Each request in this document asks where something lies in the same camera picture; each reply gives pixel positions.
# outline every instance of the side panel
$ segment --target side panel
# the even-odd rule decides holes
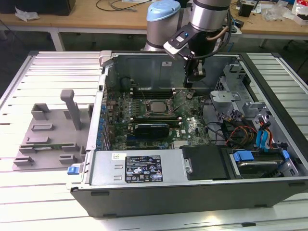
[[[72,189],[92,217],[126,217],[268,207],[304,191],[308,181],[118,190]]]

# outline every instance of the table surface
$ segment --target table surface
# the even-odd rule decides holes
[[[146,15],[150,4],[142,4],[135,9],[138,12],[106,12],[96,8],[97,0],[76,0],[75,7],[69,16],[42,15],[40,19],[24,22],[14,14],[0,14],[0,19],[7,25],[14,26],[53,26],[53,27],[88,27],[88,28],[116,28],[116,29],[144,29],[147,28]],[[127,7],[133,3],[119,2],[118,7]],[[99,6],[111,9],[108,0],[102,0]],[[290,19],[283,22],[266,22],[261,14],[251,14],[249,18],[238,16],[235,5],[231,9],[235,19],[245,22],[242,33],[271,34],[271,35],[308,35],[308,26],[300,26]]]
[[[78,107],[94,103],[100,76],[99,52],[40,52],[28,56],[8,88],[0,108],[0,230],[304,230],[308,227],[308,193],[294,195],[273,208],[235,209],[133,218],[93,219],[66,189],[79,175],[66,171],[13,172],[12,165],[32,119],[34,103],[65,109],[62,89],[73,89]],[[267,68],[275,66],[268,61]]]

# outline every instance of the metal bracket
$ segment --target metal bracket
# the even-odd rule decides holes
[[[104,67],[113,63],[111,51],[101,51],[99,56],[100,66]]]

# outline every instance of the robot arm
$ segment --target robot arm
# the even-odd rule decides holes
[[[194,81],[205,77],[203,63],[229,42],[231,37],[231,0],[193,0],[189,23],[178,30],[164,44],[165,51],[173,58],[180,56],[185,60],[184,87],[190,88]],[[228,25],[222,29],[225,16]],[[216,41],[227,30],[227,40],[213,51]]]
[[[183,58],[196,54],[194,59],[214,55],[211,43],[215,43],[231,27],[230,3],[231,0],[193,0],[189,23],[164,44],[165,51],[173,58],[177,54]],[[226,15],[228,27],[221,30]]]

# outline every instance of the barcode sticker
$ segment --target barcode sticker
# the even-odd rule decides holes
[[[162,66],[172,66],[172,62],[163,62]]]
[[[126,153],[112,153],[111,160],[125,160]]]

